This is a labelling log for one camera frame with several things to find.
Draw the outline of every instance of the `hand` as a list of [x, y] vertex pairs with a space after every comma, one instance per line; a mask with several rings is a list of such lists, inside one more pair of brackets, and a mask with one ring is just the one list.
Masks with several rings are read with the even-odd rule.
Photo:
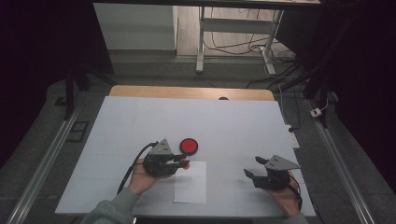
[[138, 196], [149, 190], [157, 180], [165, 179], [170, 176], [153, 177], [146, 173], [145, 168], [141, 163], [143, 163], [143, 159], [139, 159], [136, 163], [137, 165], [134, 166], [134, 171], [131, 175], [131, 182], [128, 186], [128, 189]]
[[[290, 185], [295, 189], [298, 188], [297, 182], [291, 178]], [[276, 201], [276, 204], [286, 213], [288, 217], [294, 217], [300, 214], [300, 209], [298, 208], [298, 198], [290, 189], [281, 190], [269, 190], [267, 191]]]

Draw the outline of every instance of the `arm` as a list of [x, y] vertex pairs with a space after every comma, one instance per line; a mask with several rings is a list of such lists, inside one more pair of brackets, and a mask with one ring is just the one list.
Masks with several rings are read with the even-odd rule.
[[101, 201], [87, 216], [82, 224], [113, 224], [113, 223], [132, 223], [133, 208], [139, 196], [149, 190], [155, 182], [166, 177], [156, 178], [146, 173], [143, 159], [137, 161], [131, 175], [131, 182], [128, 188], [123, 189], [112, 201]]
[[[298, 188], [298, 184], [293, 178], [291, 179], [290, 184], [295, 189]], [[288, 219], [283, 221], [284, 224], [308, 224], [304, 214], [300, 213], [297, 197], [290, 189], [267, 189], [266, 191], [274, 198], [276, 204], [288, 217]]]

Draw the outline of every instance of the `wrist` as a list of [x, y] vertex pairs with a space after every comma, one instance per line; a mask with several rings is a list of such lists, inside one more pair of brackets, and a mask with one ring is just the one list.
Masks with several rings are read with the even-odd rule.
[[295, 217], [300, 214], [298, 206], [289, 206], [284, 208], [287, 217]]
[[133, 192], [135, 195], [140, 196], [142, 195], [142, 193], [144, 193], [144, 191], [139, 188], [139, 186], [135, 185], [135, 184], [131, 184], [128, 186], [128, 189]]

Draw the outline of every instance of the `wall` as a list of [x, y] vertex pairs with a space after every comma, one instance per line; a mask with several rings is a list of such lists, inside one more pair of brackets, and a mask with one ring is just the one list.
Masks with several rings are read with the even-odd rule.
[[177, 7], [95, 3], [108, 49], [176, 49]]

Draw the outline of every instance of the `white paper sheet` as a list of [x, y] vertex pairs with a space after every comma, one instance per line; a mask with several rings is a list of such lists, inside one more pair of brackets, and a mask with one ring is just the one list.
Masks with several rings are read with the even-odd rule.
[[206, 203], [205, 161], [190, 161], [188, 170], [177, 171], [174, 203]]

